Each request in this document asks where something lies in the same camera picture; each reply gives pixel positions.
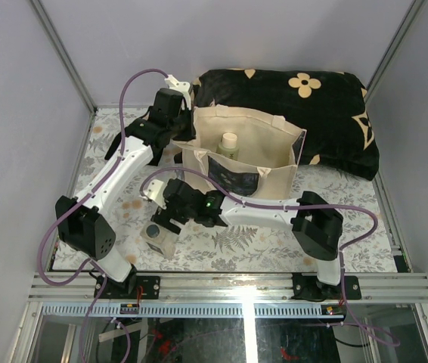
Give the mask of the beige canvas tote bag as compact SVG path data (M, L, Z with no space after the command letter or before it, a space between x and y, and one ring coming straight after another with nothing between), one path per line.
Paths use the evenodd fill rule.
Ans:
M306 130L259 110L228 107L196 107L196 138L176 141L182 165L208 177L187 173L185 181L202 192L211 191L216 182L226 191L266 200L290 196L301 160ZM239 154L230 160L216 153L222 135L237 135Z

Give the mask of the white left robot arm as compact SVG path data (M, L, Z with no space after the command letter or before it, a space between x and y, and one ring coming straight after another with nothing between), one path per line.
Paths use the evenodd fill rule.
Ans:
M102 272L104 280L121 298L138 288L136 269L115 246L116 234L106 220L132 178L146 165L157 165L163 149L173 139L195 136L191 120L191 86L174 81L161 88L147 118L126 127L118 147L111 147L104 168L75 197L62 196L55 205L60 240L84 253Z

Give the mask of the green bottle cream cap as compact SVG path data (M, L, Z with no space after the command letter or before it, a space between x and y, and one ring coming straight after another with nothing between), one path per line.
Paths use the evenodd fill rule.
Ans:
M221 141L218 143L216 153L230 160L237 160L239 147L237 144L237 135L231 132L226 132L222 135Z

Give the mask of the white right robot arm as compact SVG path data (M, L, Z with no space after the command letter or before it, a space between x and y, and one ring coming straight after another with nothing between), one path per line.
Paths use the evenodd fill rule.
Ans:
M206 228L252 225L291 233L305 254L316 263L316 279L293 280L294 299L322 302L340 299L341 278L339 239L343 217L318 194L306 191L297 199L260 200L224 194L219 190L203 193L180 179L154 179L144 187L157 211L152 223L174 236L189 221Z

